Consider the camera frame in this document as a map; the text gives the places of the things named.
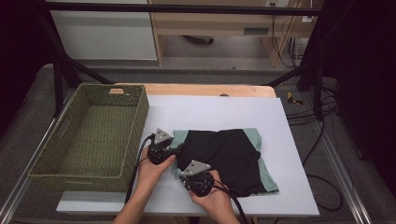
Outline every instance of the white cabinet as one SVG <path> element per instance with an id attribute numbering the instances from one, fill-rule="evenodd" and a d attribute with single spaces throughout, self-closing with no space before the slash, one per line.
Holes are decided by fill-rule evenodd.
<path id="1" fill-rule="evenodd" d="M 145 0 L 48 2 L 146 4 Z M 83 60 L 157 60 L 149 13 L 51 11 L 66 52 Z"/>

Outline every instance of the black cloth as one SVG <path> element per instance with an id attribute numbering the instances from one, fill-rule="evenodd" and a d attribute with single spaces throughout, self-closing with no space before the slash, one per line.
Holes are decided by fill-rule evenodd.
<path id="1" fill-rule="evenodd" d="M 177 156 L 180 170 L 185 170 L 191 160 L 204 162 L 211 165 L 211 170 L 218 170 L 221 182 L 236 197 L 267 192 L 260 179 L 261 153 L 244 130 L 189 131 L 184 143 L 185 148 Z"/>

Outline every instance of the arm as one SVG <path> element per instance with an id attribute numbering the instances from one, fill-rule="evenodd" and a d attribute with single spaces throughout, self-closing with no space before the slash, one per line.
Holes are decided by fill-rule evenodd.
<path id="1" fill-rule="evenodd" d="M 210 171 L 210 174 L 212 174 L 215 180 L 221 182 L 218 171 Z M 201 198 L 196 196 L 190 190 L 189 194 L 192 201 L 203 207 L 210 217 L 217 223 L 239 223 L 238 219 L 236 219 L 236 216 L 233 213 L 230 196 L 228 196 L 228 194 L 224 191 L 213 188 L 208 195 Z"/>
<path id="2" fill-rule="evenodd" d="M 159 165 L 152 164 L 146 160 L 148 156 L 148 148 L 143 149 L 142 160 L 139 164 L 139 173 L 137 178 L 137 186 L 129 199 L 128 203 L 124 205 L 119 214 L 114 219 L 114 224 L 119 223 L 138 223 L 142 216 L 143 210 L 149 201 L 152 191 L 158 183 L 163 172 L 175 160 L 175 155 L 169 157 L 166 161 Z"/>

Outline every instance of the silver bracket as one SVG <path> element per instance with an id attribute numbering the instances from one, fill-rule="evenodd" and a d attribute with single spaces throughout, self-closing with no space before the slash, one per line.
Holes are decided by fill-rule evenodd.
<path id="1" fill-rule="evenodd" d="M 191 161 L 189 166 L 181 173 L 183 175 L 196 175 L 208 169 L 210 169 L 209 164 L 200 161 Z"/>
<path id="2" fill-rule="evenodd" d="M 155 133 L 154 144 L 157 145 L 157 144 L 165 141 L 169 137 L 170 137 L 169 133 L 166 133 L 165 131 L 163 131 L 161 129 L 157 129 L 157 132 Z"/>

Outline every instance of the human hand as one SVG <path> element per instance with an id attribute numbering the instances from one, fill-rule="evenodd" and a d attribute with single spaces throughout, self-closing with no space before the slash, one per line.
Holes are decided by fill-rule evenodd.
<path id="1" fill-rule="evenodd" d="M 172 164 L 176 156 L 172 155 L 163 163 L 155 165 L 149 161 L 148 151 L 148 147 L 145 147 L 142 151 L 142 159 L 139 163 L 137 187 L 153 190 L 163 172 Z"/>
<path id="2" fill-rule="evenodd" d="M 215 185 L 222 187 L 219 172 L 209 171 L 215 179 Z M 198 197 L 194 192 L 189 190 L 189 194 L 194 203 L 203 207 L 210 217 L 217 223 L 239 223 L 233 213 L 230 196 L 221 189 L 213 188 L 205 197 Z"/>

